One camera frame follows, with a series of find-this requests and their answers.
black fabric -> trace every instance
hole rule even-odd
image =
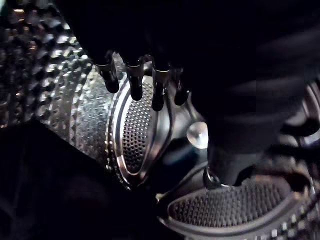
[[[35,120],[0,131],[1,239],[179,239],[154,203]]]

dimpled metal surface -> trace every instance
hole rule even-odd
[[[169,215],[182,223],[226,228],[250,223],[278,206],[291,191],[289,185],[248,181],[240,187],[201,190],[169,206]]]
[[[0,128],[38,118],[104,164],[113,94],[51,1],[13,2],[0,23]],[[122,83],[123,62],[114,60]]]
[[[143,83],[143,96],[140,101],[132,100],[123,128],[123,156],[126,168],[137,173],[144,161],[148,130],[151,124],[151,101],[153,88]]]

